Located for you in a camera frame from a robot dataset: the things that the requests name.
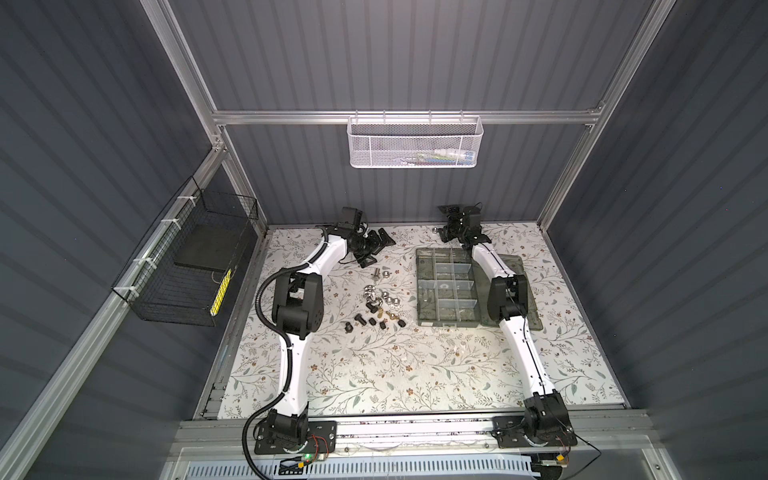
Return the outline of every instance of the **yellow object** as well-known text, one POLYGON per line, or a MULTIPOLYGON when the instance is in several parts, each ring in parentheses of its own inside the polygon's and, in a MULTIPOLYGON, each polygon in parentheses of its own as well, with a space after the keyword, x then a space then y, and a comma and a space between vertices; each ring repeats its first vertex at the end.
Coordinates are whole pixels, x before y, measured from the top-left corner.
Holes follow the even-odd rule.
POLYGON ((227 270, 227 275, 224 275, 224 278, 221 279, 221 285, 219 285, 219 291, 216 294, 214 305, 210 308, 211 316, 216 316, 216 314, 219 313, 219 308, 221 308, 221 303, 224 301, 224 294, 227 292, 227 287, 230 285, 231 278, 232 269, 229 269, 227 270))

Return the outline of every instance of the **gray corrugated panel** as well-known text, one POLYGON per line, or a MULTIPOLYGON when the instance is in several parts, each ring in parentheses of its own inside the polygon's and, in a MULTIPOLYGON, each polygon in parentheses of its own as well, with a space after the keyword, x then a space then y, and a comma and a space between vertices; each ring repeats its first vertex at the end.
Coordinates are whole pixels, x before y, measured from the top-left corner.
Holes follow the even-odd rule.
POLYGON ((764 473, 766 81, 768 4, 678 2, 550 230, 690 478, 764 473))
MULTIPOLYGON (((0 31, 3 444, 104 302, 144 231, 210 144, 138 4, 2 2, 0 31)), ((159 326, 145 328, 134 334, 138 342, 163 338, 159 326)), ((185 356, 197 361, 197 383, 159 359, 139 367, 150 357, 137 352, 115 354, 97 367, 157 395, 165 413, 154 419, 152 431, 166 429, 169 440, 171 422, 184 418, 187 405, 194 407, 193 386, 204 381, 206 366, 199 356, 216 349, 207 346, 215 344, 213 330, 188 337, 177 330, 169 331, 190 347, 176 348, 177 340, 166 339, 166 345, 148 349, 166 352, 174 362, 185 356), (162 376, 154 374, 158 370, 162 376)), ((108 352, 120 347, 121 335, 108 352)), ((103 389, 97 377, 88 384, 103 389)), ((126 392, 115 401, 137 402, 126 392)), ((146 422, 112 429, 127 418, 123 412, 107 414, 97 402, 83 410, 94 419, 65 416, 62 425, 69 427, 63 428, 80 436, 43 452, 41 462, 49 468, 106 465, 123 455, 134 462, 126 472, 137 468, 146 474, 161 466, 164 447, 143 437, 141 429, 150 428, 146 422), (88 436, 89 445, 104 442, 113 449, 95 455, 81 448, 88 436), (110 444, 108 438, 124 442, 110 444), (143 445, 155 445, 154 450, 143 445)), ((64 478, 35 468, 29 478, 64 478)))
POLYGON ((486 220, 533 220, 583 130, 491 125, 477 167, 403 170, 352 168, 343 126, 228 127, 272 224, 334 222, 344 206, 371 222, 433 221, 438 205, 479 201, 486 220))
POLYGON ((220 110, 583 109, 650 0, 171 2, 220 110))

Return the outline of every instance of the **enclosure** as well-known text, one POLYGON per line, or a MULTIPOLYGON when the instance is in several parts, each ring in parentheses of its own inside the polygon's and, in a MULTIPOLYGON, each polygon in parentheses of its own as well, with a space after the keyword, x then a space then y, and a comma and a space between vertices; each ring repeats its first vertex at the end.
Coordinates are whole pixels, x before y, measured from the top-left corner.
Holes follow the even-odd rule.
POLYGON ((767 3, 11 0, 0 32, 0 478, 256 478, 241 442, 270 478, 762 475, 767 3), (446 243, 450 205, 482 232, 446 243), (243 427, 295 397, 310 298, 290 470, 243 427), (560 445, 510 443, 532 382, 560 445))

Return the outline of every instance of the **floral tablecloth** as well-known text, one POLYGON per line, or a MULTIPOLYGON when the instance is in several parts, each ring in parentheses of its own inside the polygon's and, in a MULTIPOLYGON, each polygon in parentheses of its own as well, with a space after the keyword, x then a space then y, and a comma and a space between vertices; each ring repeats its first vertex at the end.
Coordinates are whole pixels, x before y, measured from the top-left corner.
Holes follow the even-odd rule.
MULTIPOLYGON (((310 415, 522 406, 517 361, 500 329, 420 327, 416 322, 416 248, 459 247, 458 242, 440 242, 430 226, 387 231, 397 245, 384 249, 376 265, 366 269, 356 263, 337 265, 323 277, 325 316, 311 347, 307 385, 310 415), (356 313, 371 316, 362 290, 373 283, 376 266, 391 273, 376 287, 400 298, 399 306, 385 310, 403 318, 404 328, 394 322, 388 322, 386 330, 363 327, 353 319, 356 313), (344 331, 347 321, 355 326, 352 333, 344 331)), ((532 333, 534 342, 566 403, 621 403, 616 383, 535 223, 490 223, 483 225, 483 231, 499 253, 523 258, 544 324, 543 331, 532 333)), ((260 281, 279 268, 300 264, 320 235, 318 229, 275 230, 260 281)), ((270 286, 264 294, 265 312, 271 311, 272 297, 270 286)), ((245 418, 272 399, 279 388, 279 370, 277 335, 251 311, 219 418, 245 418)))

